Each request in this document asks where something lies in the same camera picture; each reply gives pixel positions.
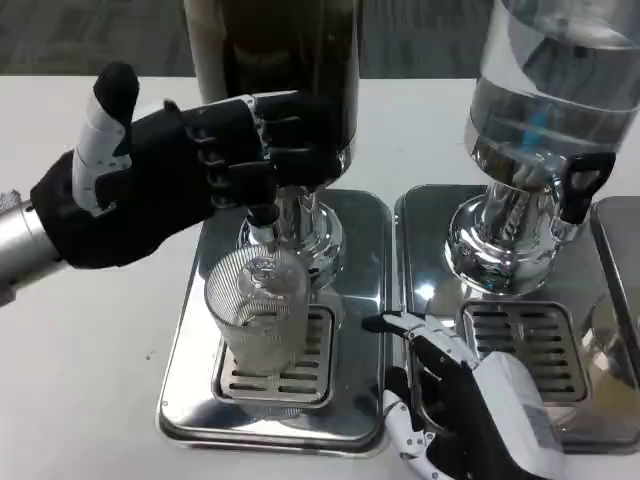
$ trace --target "drink dispenser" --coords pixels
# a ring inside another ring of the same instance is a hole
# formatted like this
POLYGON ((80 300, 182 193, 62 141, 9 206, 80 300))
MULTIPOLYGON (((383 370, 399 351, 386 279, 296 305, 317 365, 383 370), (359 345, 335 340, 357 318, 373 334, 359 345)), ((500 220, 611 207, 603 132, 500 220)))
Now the drink dispenser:
POLYGON ((495 181, 447 241, 474 288, 540 287, 606 182, 640 101, 640 4, 496 0, 465 143, 495 181))

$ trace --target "dispenser tap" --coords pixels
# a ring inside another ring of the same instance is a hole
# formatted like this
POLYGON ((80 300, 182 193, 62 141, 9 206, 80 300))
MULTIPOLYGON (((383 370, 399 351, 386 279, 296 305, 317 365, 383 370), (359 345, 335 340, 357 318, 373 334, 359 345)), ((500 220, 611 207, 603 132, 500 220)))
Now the dispenser tap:
POLYGON ((593 196, 611 176, 615 162, 613 152, 575 155, 568 159, 562 179, 552 186, 557 207, 549 230, 558 244, 576 237, 593 196))

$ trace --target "water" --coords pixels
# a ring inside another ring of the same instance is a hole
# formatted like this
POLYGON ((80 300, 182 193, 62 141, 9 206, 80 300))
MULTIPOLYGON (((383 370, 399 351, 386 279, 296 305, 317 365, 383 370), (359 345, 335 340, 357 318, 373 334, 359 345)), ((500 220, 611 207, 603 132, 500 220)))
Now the water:
MULTIPOLYGON (((627 18, 619 14, 626 4, 614 0, 616 15, 602 4, 503 1, 467 127, 476 162, 506 158, 546 176, 569 156, 617 152, 640 102, 640 48, 629 32, 640 8, 629 4, 627 18)), ((507 168, 517 170, 513 162, 507 168)))

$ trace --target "glass cup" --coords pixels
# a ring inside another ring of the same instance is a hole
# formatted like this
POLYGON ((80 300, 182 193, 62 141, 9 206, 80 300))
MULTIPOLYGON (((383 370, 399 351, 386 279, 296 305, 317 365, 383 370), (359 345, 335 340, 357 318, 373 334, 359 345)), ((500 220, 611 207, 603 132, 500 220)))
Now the glass cup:
POLYGON ((270 375, 295 363, 307 336, 309 283, 282 248, 240 248, 214 266, 205 299, 240 370, 270 375))

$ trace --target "white robotic hand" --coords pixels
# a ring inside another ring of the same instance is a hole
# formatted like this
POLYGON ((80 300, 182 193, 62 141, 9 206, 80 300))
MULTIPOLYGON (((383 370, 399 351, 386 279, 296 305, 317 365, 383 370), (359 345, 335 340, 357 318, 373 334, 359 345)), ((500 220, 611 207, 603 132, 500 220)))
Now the white robotic hand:
POLYGON ((435 388, 453 438, 424 429, 412 408, 403 369, 386 372, 385 425, 400 456, 420 476, 564 478, 564 453, 542 398, 515 357, 493 352, 479 361, 458 335, 430 316, 385 313, 363 320, 363 328, 408 340, 420 363, 437 378, 435 388))

